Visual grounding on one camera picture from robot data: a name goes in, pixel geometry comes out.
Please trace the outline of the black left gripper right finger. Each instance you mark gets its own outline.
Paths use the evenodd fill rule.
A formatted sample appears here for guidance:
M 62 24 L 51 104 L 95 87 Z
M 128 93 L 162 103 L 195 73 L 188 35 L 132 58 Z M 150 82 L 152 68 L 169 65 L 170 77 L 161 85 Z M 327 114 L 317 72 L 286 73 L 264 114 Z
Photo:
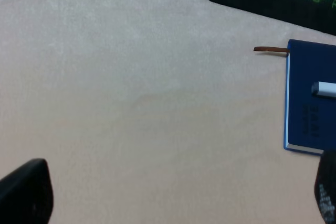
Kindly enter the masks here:
M 314 195 L 324 223 L 335 223 L 335 150 L 320 157 Z

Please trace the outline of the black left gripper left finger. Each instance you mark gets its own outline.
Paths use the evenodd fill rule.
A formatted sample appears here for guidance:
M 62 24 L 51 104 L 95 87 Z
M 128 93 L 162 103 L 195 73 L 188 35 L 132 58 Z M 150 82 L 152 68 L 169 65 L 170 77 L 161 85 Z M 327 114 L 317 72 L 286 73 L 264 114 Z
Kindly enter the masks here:
M 1 179 L 1 223 L 49 223 L 54 207 L 48 163 L 34 158 Z

